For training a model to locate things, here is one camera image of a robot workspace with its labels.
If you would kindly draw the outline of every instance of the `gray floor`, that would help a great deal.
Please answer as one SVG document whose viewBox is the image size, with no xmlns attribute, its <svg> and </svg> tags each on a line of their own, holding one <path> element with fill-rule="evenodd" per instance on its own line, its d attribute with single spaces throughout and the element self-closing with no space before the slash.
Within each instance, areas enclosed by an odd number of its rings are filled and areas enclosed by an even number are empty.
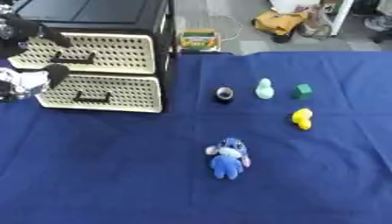
<svg viewBox="0 0 392 224">
<path fill-rule="evenodd" d="M 276 44 L 270 35 L 257 31 L 250 20 L 270 8 L 268 0 L 176 0 L 178 29 L 213 28 L 224 39 L 222 51 L 249 54 L 267 51 L 390 51 L 392 41 L 371 42 L 373 33 L 362 18 L 349 17 L 336 38 L 316 40 L 295 35 L 290 43 Z"/>
</svg>

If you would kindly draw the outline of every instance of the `green box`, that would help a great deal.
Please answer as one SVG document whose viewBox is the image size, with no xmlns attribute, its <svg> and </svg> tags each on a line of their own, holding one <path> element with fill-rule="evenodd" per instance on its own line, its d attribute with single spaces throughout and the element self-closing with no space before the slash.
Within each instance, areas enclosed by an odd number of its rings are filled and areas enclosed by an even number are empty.
<svg viewBox="0 0 392 224">
<path fill-rule="evenodd" d="M 306 100 L 309 97 L 311 97 L 313 91 L 311 86 L 308 84 L 300 84 L 296 86 L 296 89 L 294 90 L 294 98 L 299 99 L 299 100 Z"/>
</svg>

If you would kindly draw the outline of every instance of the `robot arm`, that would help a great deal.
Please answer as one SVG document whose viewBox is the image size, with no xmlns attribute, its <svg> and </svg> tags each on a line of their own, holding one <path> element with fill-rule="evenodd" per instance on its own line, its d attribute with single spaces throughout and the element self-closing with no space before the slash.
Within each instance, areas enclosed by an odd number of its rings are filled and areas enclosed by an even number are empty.
<svg viewBox="0 0 392 224">
<path fill-rule="evenodd" d="M 49 39 L 58 46 L 70 47 L 71 41 L 44 24 L 21 18 L 13 12 L 15 0 L 0 0 L 0 59 L 28 50 L 31 37 Z M 58 86 L 67 76 L 66 66 L 50 65 L 42 71 L 18 73 L 0 67 L 0 102 L 15 102 L 43 93 Z"/>
<path fill-rule="evenodd" d="M 15 102 L 44 93 L 56 88 L 68 74 L 68 68 L 62 65 L 50 65 L 31 73 L 0 68 L 0 102 Z"/>
<path fill-rule="evenodd" d="M 27 50 L 31 37 L 49 39 L 58 46 L 72 46 L 69 38 L 44 24 L 20 17 L 12 9 L 15 0 L 0 0 L 0 58 L 9 58 Z"/>
</svg>

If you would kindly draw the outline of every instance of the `yellow bag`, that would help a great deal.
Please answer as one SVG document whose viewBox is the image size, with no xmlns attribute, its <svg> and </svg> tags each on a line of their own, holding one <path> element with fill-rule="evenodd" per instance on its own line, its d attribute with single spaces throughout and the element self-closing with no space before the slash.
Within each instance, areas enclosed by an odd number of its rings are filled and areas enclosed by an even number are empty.
<svg viewBox="0 0 392 224">
<path fill-rule="evenodd" d="M 284 35 L 307 18 L 308 13 L 305 11 L 294 14 L 279 14 L 274 10 L 268 10 L 255 19 L 255 28 L 260 31 Z"/>
</svg>

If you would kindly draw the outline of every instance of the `black tape roll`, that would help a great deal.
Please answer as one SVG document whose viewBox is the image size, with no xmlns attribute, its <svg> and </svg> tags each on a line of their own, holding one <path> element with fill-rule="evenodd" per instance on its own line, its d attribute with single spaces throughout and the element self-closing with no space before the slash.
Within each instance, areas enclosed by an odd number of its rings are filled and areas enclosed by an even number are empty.
<svg viewBox="0 0 392 224">
<path fill-rule="evenodd" d="M 235 97 L 235 92 L 231 87 L 220 87 L 215 91 L 215 99 L 218 102 L 230 103 Z"/>
</svg>

